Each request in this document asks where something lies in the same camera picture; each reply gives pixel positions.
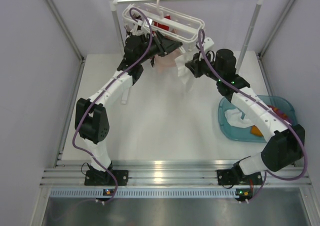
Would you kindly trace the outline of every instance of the white table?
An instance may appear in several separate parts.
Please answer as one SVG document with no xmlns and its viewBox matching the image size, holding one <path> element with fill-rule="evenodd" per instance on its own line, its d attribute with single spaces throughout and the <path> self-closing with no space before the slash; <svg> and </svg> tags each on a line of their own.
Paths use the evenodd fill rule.
<svg viewBox="0 0 320 226">
<path fill-rule="evenodd" d="M 77 100 L 100 89 L 120 61 L 120 54 L 88 55 Z M 202 76 L 186 93 L 177 68 L 158 73 L 148 62 L 143 67 L 141 78 L 130 89 L 128 103 L 122 105 L 119 98 L 107 111 L 110 131 L 106 140 L 112 160 L 242 159 L 264 148 L 265 143 L 232 141 L 222 134 L 217 113 L 222 96 L 215 81 Z M 240 75 L 258 95 L 268 94 L 255 52 L 246 53 Z M 74 121 L 75 110 L 62 159 L 89 159 L 72 146 Z M 86 147 L 79 136 L 76 144 Z"/>
</svg>

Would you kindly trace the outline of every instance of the gray wall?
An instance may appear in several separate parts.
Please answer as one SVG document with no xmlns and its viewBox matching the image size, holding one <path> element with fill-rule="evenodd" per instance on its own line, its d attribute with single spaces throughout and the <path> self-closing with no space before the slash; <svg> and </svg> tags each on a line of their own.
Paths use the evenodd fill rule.
<svg viewBox="0 0 320 226">
<path fill-rule="evenodd" d="M 308 171 L 320 199 L 320 0 L 297 0 L 263 62 L 277 95 L 292 102 L 306 130 Z"/>
<path fill-rule="evenodd" d="M 0 0 L 0 224 L 27 225 L 79 61 L 43 0 Z"/>
<path fill-rule="evenodd" d="M 54 0 L 84 55 L 118 52 L 114 23 L 107 0 Z M 287 0 L 265 0 L 249 50 L 260 51 Z M 216 48 L 240 50 L 256 0 L 167 2 L 162 6 L 204 20 Z M 118 14 L 126 6 L 118 7 Z"/>
</svg>

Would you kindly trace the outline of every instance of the white cloth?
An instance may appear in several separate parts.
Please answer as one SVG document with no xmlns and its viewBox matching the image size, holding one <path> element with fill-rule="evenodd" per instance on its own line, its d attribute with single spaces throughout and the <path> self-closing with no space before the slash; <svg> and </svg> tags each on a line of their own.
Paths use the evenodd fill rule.
<svg viewBox="0 0 320 226">
<path fill-rule="evenodd" d="M 239 128 L 247 128 L 251 127 L 254 124 L 250 119 L 246 116 L 242 119 L 242 112 L 239 109 L 230 109 L 224 112 L 225 118 L 230 126 L 239 127 Z"/>
<path fill-rule="evenodd" d="M 186 52 L 175 59 L 176 67 L 178 68 L 178 77 L 181 79 L 182 83 L 185 85 L 185 90 L 188 92 L 191 90 L 195 76 L 192 72 L 185 66 L 185 63 L 191 61 L 194 57 L 194 52 Z"/>
</svg>

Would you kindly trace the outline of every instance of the teal basket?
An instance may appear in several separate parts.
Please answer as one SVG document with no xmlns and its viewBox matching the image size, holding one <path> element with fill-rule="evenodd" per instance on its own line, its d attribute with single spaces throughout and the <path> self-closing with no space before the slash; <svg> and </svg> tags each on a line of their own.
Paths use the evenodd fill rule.
<svg viewBox="0 0 320 226">
<path fill-rule="evenodd" d="M 267 105 L 273 105 L 283 111 L 288 118 L 291 119 L 292 125 L 297 125 L 297 118 L 295 109 L 286 99 L 276 96 L 259 96 L 261 100 Z M 225 117 L 225 111 L 229 109 L 235 109 L 236 107 L 231 104 L 226 98 L 223 98 L 219 103 L 218 109 L 218 121 L 222 133 L 229 139 L 243 142 L 266 142 L 263 137 L 258 137 L 250 133 L 251 127 L 239 128 L 233 127 L 228 124 Z"/>
</svg>

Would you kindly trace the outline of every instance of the gray floor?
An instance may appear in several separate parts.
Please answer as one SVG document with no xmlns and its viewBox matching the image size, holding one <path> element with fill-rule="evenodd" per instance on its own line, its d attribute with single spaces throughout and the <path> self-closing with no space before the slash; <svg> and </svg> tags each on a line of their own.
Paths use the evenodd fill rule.
<svg viewBox="0 0 320 226">
<path fill-rule="evenodd" d="M 250 204 L 234 199 L 117 199 L 102 206 L 51 198 L 42 226 L 309 225 L 298 189 L 264 189 Z"/>
</svg>

